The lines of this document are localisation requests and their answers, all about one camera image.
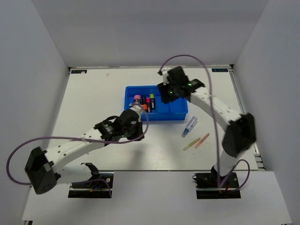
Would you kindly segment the black highlighter yellow cap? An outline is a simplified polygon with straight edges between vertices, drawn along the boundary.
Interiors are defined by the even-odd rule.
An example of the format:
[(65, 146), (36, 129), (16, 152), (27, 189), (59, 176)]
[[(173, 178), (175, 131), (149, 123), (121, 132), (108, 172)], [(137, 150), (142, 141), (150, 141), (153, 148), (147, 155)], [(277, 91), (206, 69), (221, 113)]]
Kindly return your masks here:
[(152, 110), (156, 109), (155, 95), (153, 93), (150, 94), (150, 103)]

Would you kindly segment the glue stick pink cap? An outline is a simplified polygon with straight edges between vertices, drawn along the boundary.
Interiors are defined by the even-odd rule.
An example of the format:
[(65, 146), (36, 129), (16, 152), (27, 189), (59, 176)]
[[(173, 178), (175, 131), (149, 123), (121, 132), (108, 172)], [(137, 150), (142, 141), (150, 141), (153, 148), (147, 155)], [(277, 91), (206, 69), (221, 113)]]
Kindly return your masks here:
[(134, 95), (134, 104), (141, 105), (141, 96), (140, 95)]

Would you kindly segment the black highlighter orange cap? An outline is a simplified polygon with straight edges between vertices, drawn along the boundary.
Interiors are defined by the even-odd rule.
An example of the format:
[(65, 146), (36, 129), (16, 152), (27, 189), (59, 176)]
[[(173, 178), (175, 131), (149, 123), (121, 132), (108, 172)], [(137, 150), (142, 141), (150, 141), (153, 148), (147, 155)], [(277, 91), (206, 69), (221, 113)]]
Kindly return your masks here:
[(147, 102), (146, 102), (146, 97), (145, 96), (142, 96), (141, 102), (142, 102), (143, 109), (147, 112), (148, 107), (147, 107)]

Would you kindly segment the black highlighter pink cap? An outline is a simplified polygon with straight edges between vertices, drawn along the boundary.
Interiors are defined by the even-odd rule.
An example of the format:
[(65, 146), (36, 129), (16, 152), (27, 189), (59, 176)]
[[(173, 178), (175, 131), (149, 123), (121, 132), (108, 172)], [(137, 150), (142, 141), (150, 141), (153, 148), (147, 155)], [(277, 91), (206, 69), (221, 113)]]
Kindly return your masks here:
[(152, 112), (151, 100), (149, 97), (146, 98), (147, 112)]

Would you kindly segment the thin yellow highlighter pen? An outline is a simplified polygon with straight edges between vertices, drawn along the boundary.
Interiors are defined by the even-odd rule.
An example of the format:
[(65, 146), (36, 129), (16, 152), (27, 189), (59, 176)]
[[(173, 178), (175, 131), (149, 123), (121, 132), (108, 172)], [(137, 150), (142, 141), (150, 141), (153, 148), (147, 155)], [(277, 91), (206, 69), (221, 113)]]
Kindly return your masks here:
[(189, 143), (187, 146), (185, 146), (185, 147), (183, 148), (183, 151), (188, 150), (191, 146), (193, 146), (195, 143), (197, 143), (197, 142), (200, 141), (200, 140), (201, 140), (201, 137), (196, 138), (196, 139), (193, 140), (191, 143)]

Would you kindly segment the thin orange highlighter pen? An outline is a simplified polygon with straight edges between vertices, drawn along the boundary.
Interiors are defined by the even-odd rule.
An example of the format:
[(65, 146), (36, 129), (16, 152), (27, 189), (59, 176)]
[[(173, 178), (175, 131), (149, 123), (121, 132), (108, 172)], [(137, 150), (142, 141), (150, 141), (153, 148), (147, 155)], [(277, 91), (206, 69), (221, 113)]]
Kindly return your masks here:
[(197, 149), (208, 137), (210, 136), (210, 133), (207, 133), (196, 145), (195, 149)]

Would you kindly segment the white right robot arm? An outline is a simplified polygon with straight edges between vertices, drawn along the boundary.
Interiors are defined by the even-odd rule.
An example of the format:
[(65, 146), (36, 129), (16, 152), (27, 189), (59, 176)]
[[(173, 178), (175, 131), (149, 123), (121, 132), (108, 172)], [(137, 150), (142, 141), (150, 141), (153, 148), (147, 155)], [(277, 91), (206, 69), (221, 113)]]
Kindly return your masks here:
[(212, 183), (217, 187), (224, 186), (228, 181), (228, 174), (237, 165), (238, 160), (256, 142), (255, 119), (252, 114), (242, 114), (228, 107), (198, 79), (189, 80), (181, 66), (168, 71), (159, 71), (162, 83), (158, 84), (161, 101), (168, 104), (178, 98), (188, 102), (206, 112), (214, 122), (224, 131), (222, 142), (217, 142), (217, 163), (212, 168)]

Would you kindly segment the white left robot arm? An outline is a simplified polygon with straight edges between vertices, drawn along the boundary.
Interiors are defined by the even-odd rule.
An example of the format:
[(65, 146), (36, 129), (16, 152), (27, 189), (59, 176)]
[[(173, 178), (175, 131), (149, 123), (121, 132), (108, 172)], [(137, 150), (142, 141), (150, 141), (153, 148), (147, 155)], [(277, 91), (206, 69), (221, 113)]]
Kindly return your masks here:
[(79, 157), (120, 139), (140, 141), (143, 136), (143, 110), (135, 105), (123, 111), (120, 116), (111, 116), (96, 124), (82, 136), (55, 146), (49, 150), (34, 148), (29, 155), (25, 172), (35, 193), (44, 194), (57, 184), (83, 182), (94, 187), (99, 182), (99, 175), (92, 163), (81, 163), (78, 167), (67, 165)]

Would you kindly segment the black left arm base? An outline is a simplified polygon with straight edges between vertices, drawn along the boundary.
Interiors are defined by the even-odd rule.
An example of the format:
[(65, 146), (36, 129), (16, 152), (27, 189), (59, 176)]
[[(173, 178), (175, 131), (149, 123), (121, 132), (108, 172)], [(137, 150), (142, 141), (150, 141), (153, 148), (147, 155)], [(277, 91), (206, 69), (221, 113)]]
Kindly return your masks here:
[(113, 193), (114, 172), (102, 172), (89, 182), (72, 183), (68, 198), (110, 199)]

